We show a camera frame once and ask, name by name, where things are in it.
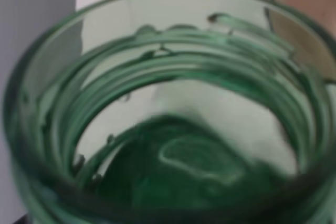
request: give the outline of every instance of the gray surface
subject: gray surface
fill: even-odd
[[[15,62],[44,30],[75,9],[75,0],[0,0],[0,103]],[[10,176],[8,151],[0,131],[0,224],[25,213]]]

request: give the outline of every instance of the green glass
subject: green glass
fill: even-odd
[[[336,204],[334,40],[269,0],[106,0],[7,87],[39,223],[321,223]]]

